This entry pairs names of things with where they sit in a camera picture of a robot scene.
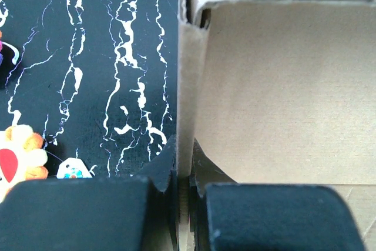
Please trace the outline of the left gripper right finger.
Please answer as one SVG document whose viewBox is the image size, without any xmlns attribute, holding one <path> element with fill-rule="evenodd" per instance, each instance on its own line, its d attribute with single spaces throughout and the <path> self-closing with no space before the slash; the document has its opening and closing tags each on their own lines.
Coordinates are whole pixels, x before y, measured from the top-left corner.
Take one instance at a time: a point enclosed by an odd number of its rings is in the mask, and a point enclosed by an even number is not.
<svg viewBox="0 0 376 251">
<path fill-rule="evenodd" d="M 196 250 L 364 250 L 342 197 L 322 185 L 237 183 L 193 146 Z"/>
</svg>

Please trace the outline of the brown cardboard box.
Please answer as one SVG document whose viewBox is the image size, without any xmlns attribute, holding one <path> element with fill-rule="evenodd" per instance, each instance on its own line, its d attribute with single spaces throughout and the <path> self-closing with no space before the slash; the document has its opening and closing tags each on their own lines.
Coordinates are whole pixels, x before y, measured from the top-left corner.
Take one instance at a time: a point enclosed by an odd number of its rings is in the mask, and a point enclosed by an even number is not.
<svg viewBox="0 0 376 251">
<path fill-rule="evenodd" d="M 179 246 L 193 146 L 237 183 L 322 185 L 375 249 L 375 0 L 179 0 Z"/>
</svg>

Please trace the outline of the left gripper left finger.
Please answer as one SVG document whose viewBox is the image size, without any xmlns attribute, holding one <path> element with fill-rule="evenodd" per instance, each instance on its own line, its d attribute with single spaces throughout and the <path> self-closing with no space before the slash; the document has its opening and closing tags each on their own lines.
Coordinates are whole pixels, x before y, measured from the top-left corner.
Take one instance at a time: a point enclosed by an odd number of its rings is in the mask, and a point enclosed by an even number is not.
<svg viewBox="0 0 376 251">
<path fill-rule="evenodd" d="M 29 180 L 1 203 L 2 250 L 176 250 L 176 138 L 135 175 Z"/>
</svg>

